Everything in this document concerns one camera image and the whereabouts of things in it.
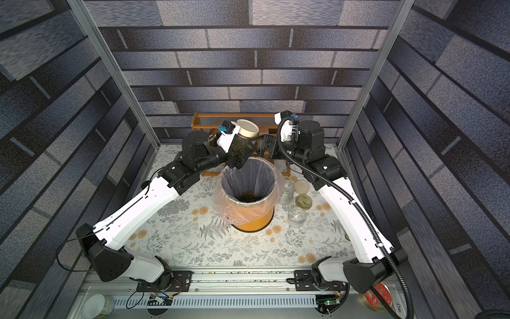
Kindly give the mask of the green jar lid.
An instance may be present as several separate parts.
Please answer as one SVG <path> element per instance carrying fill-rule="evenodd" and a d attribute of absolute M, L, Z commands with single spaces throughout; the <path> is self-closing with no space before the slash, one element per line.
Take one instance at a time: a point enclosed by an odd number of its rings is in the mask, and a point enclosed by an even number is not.
<path fill-rule="evenodd" d="M 306 210 L 309 210 L 312 208 L 313 200 L 309 195 L 300 194 L 300 195 L 296 196 L 295 204 L 297 207 L 306 211 Z"/>

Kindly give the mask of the glass tea jar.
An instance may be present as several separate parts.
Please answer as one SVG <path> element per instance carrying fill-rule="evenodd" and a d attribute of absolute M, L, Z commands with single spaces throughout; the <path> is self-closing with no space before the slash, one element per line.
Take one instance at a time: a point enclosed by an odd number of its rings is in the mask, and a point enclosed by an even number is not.
<path fill-rule="evenodd" d="M 307 213 L 301 207 L 292 207 L 288 211 L 288 224 L 290 227 L 299 229 L 303 227 L 307 219 Z"/>

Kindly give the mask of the glass jar beige lid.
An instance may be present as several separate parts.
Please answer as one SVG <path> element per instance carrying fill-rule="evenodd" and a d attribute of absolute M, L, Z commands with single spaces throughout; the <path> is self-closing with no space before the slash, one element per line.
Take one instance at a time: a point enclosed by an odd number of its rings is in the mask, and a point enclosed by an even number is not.
<path fill-rule="evenodd" d="M 286 179 L 284 182 L 284 188 L 278 203 L 282 206 L 288 206 L 294 200 L 294 182 L 291 179 Z"/>

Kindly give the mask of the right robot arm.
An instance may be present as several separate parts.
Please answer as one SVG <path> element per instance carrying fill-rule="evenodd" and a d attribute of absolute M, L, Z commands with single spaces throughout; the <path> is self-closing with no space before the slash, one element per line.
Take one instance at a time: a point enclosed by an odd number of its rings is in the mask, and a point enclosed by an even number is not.
<path fill-rule="evenodd" d="M 348 236 L 355 258 L 324 257 L 312 265 L 311 276 L 318 288 L 334 282 L 350 284 L 365 293 L 390 276 L 396 276 L 402 292 L 410 295 L 399 265 L 407 260 L 379 231 L 363 208 L 339 160 L 326 154 L 324 129 L 318 122 L 300 122 L 295 114 L 276 114 L 276 136 L 263 138 L 262 151 L 271 158 L 285 159 L 301 173 L 331 206 Z"/>

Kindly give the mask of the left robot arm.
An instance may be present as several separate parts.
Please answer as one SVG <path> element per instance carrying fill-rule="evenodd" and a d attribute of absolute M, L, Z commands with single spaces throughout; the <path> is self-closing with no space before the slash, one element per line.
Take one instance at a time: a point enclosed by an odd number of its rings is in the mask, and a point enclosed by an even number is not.
<path fill-rule="evenodd" d="M 118 211 L 76 236 L 92 268 L 104 282 L 121 276 L 142 280 L 163 291 L 173 282 L 170 266 L 160 257 L 145 257 L 126 248 L 134 232 L 163 206 L 179 198 L 200 180 L 204 171 L 226 163 L 241 168 L 252 155 L 256 133 L 236 128 L 213 136 L 194 130 L 182 141 L 175 159 L 157 170 L 143 190 Z"/>

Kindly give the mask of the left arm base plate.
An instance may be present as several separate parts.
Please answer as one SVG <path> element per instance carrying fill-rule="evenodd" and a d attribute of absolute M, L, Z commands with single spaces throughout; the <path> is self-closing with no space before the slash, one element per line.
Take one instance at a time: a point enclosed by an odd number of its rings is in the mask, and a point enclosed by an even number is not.
<path fill-rule="evenodd" d="M 193 274 L 192 271 L 166 271 L 154 283 L 141 280 L 136 292 L 188 292 Z"/>

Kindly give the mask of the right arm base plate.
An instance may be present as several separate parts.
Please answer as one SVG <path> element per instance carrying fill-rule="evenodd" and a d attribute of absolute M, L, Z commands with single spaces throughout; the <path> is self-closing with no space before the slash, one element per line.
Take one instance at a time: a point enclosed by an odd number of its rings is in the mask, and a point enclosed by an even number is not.
<path fill-rule="evenodd" d="M 295 270 L 293 277 L 286 279 L 299 292 L 326 291 L 341 292 L 347 289 L 347 284 L 340 281 L 327 282 L 312 270 Z"/>

